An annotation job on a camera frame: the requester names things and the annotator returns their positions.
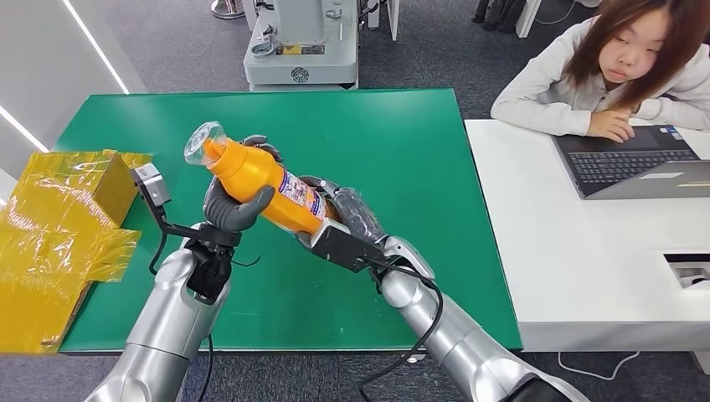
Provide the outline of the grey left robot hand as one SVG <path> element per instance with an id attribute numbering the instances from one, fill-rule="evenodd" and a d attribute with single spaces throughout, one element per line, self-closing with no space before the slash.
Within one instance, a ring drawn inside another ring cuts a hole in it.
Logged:
<path id="1" fill-rule="evenodd" d="M 206 222 L 216 229 L 230 233 L 241 232 L 255 224 L 274 196 L 275 189 L 265 185 L 250 201 L 241 203 L 231 197 L 219 179 L 213 176 L 204 196 L 203 214 Z"/>

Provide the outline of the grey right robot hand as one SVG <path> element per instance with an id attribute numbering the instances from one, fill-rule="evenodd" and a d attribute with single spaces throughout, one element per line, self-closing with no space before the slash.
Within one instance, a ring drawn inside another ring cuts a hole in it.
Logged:
<path id="1" fill-rule="evenodd" d="M 387 235 L 383 226 L 355 188 L 341 187 L 331 180 L 311 175 L 299 179 L 330 203 L 338 221 L 348 227 L 351 235 L 380 249 L 384 247 Z"/>

